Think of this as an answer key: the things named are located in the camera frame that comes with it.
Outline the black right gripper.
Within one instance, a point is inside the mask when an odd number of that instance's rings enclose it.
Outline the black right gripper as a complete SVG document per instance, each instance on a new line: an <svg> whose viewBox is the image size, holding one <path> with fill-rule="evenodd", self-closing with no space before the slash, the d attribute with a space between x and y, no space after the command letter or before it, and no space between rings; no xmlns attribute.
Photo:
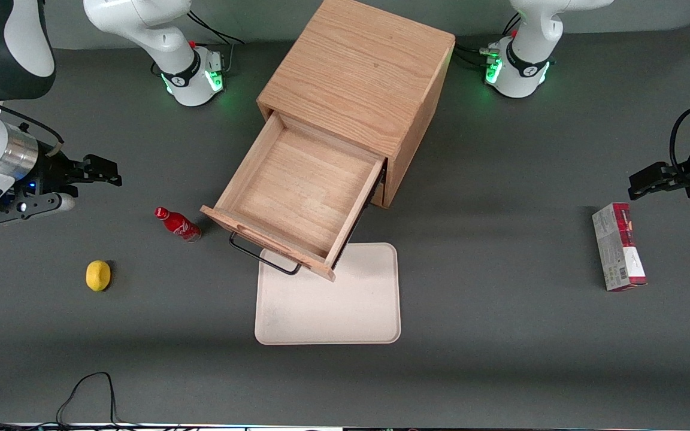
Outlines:
<svg viewBox="0 0 690 431"><path fill-rule="evenodd" d="M49 157L47 153L50 150L52 147L49 145L38 146L36 164L25 177L25 196L64 193L77 198L78 188L74 184L122 186L115 162L94 154L85 156L83 162L69 159L62 152Z"/></svg>

